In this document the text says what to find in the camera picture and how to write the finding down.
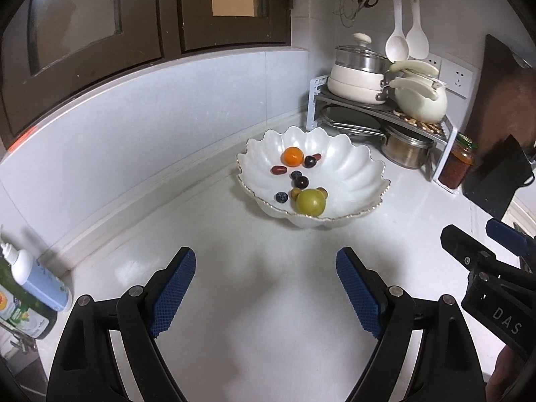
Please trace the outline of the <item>person right hand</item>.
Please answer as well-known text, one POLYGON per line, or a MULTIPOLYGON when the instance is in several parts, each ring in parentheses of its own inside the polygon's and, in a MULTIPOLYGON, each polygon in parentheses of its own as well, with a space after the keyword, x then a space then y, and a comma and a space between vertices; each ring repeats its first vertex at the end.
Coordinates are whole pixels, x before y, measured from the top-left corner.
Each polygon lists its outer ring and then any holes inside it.
POLYGON ((503 347, 495 363, 494 372, 486 385, 486 400, 500 401, 503 394, 524 369, 525 362, 509 346, 503 347))

